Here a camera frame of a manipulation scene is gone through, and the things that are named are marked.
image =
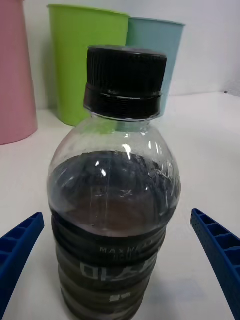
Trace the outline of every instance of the bottle neck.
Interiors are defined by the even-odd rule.
[[[117,132],[126,132],[126,133],[147,131],[151,121],[151,119],[124,121],[124,120],[119,120],[114,118],[103,117],[101,115],[98,115],[92,112],[91,112],[91,117],[96,121],[101,122],[102,125],[111,124],[110,127],[115,128],[115,131]]]

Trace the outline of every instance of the bottle cap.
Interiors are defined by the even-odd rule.
[[[103,117],[145,120],[160,113],[167,57],[126,46],[90,46],[84,107]]]

